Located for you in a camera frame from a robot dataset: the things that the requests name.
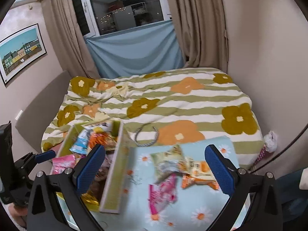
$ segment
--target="bed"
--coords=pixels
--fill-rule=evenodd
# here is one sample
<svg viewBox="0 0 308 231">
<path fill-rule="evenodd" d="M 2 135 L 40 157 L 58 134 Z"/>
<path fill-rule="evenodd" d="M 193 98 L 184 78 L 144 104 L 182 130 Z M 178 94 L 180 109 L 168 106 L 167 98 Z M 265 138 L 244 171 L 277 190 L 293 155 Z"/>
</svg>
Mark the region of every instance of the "bed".
<svg viewBox="0 0 308 231">
<path fill-rule="evenodd" d="M 154 168 L 150 154 L 180 143 L 185 155 L 198 159 L 204 158 L 205 146 L 215 144 L 236 167 L 250 168 L 264 144 L 251 106 L 250 98 L 232 78 L 215 68 L 176 69 L 112 80 L 75 77 L 43 135 L 41 148 L 47 151 L 59 146 L 73 124 L 105 119 L 106 115 L 121 119 L 135 147 L 129 152 L 126 173 L 122 173 L 123 186 L 111 192 L 122 195 L 120 214 L 92 212 L 93 216 L 110 230 L 202 231 L 228 196 L 205 185 L 183 190 L 178 178 L 180 200 L 159 215 L 151 215 L 147 188 L 153 182 Z M 59 200 L 75 227 L 65 202 Z M 234 228 L 241 225 L 249 204 L 248 197 Z"/>
<path fill-rule="evenodd" d="M 232 78 L 215 68 L 186 68 L 116 79 L 71 80 L 59 112 L 44 132 L 42 151 L 60 144 L 71 125 L 120 118 L 139 145 L 189 143 L 227 136 L 241 167 L 263 147 L 252 102 Z"/>
</svg>

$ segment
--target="upholstered headboard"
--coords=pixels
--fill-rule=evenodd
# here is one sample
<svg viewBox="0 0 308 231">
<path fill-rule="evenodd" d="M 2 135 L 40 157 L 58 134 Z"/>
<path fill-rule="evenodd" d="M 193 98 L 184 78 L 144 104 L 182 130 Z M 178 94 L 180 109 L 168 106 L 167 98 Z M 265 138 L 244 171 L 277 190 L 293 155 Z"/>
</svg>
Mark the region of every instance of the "upholstered headboard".
<svg viewBox="0 0 308 231">
<path fill-rule="evenodd" d="M 39 153 L 44 131 L 59 111 L 71 77 L 63 71 L 28 105 L 16 122 L 20 135 Z"/>
</svg>

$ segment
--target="wall light switch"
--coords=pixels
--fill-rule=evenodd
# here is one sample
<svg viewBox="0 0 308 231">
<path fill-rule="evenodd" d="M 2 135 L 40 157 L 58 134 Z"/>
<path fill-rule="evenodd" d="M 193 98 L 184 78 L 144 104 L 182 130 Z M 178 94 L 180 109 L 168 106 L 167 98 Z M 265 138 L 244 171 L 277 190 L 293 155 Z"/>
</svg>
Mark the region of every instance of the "wall light switch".
<svg viewBox="0 0 308 231">
<path fill-rule="evenodd" d="M 18 120 L 18 118 L 21 116 L 22 113 L 23 113 L 23 111 L 20 110 L 19 113 L 18 113 L 18 115 L 17 115 L 16 118 L 15 118 L 16 121 Z"/>
</svg>

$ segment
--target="metal screw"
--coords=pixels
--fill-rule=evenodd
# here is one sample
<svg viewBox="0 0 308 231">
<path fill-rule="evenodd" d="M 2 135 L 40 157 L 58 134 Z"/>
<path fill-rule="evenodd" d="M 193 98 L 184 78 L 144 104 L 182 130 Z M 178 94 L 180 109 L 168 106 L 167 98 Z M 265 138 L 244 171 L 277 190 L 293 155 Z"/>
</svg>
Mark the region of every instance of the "metal screw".
<svg viewBox="0 0 308 231">
<path fill-rule="evenodd" d="M 73 171 L 72 168 L 68 167 L 64 170 L 64 173 L 66 173 L 67 175 L 69 175 L 71 172 Z"/>
<path fill-rule="evenodd" d="M 246 174 L 246 170 L 245 170 L 244 168 L 240 167 L 240 168 L 238 169 L 238 173 L 239 173 L 240 175 L 244 175 L 244 174 Z"/>
<path fill-rule="evenodd" d="M 266 173 L 266 176 L 267 176 L 268 178 L 273 178 L 273 177 L 274 177 L 274 175 L 273 175 L 271 172 L 267 172 L 267 173 Z"/>
<path fill-rule="evenodd" d="M 37 176 L 37 177 L 42 177 L 43 174 L 44 174 L 44 172 L 43 172 L 43 171 L 40 171 L 40 172 L 38 172 L 38 173 L 36 174 L 36 176 Z"/>
</svg>

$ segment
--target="blue sheet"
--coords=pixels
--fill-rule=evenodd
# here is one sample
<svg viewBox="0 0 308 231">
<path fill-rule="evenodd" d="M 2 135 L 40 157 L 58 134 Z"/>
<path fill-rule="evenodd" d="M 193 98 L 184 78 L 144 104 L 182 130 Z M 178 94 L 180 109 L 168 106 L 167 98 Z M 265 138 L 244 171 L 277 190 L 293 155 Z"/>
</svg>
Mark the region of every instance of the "blue sheet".
<svg viewBox="0 0 308 231">
<path fill-rule="evenodd" d="M 229 152 L 224 153 L 223 156 L 230 159 L 235 167 L 239 167 L 233 144 L 226 136 L 181 144 L 181 148 L 185 156 L 194 160 L 204 160 L 204 149 L 210 144 L 214 144 L 218 149 L 221 147 L 227 149 Z M 130 149 L 120 214 L 92 213 L 104 229 L 118 231 L 204 231 L 215 220 L 229 196 L 223 194 L 221 190 L 215 191 L 208 185 L 193 185 L 182 189 L 182 178 L 180 176 L 177 178 L 178 201 L 169 204 L 158 215 L 150 214 L 148 187 L 155 181 L 154 166 L 150 160 L 150 154 L 167 151 L 171 147 L 154 146 Z M 241 226 L 249 205 L 248 196 L 234 223 L 234 228 Z M 63 206 L 62 209 L 64 214 L 68 212 Z M 67 219 L 71 224 L 75 224 L 72 218 Z"/>
<path fill-rule="evenodd" d="M 178 69 L 184 66 L 172 21 L 85 38 L 103 78 Z"/>
</svg>

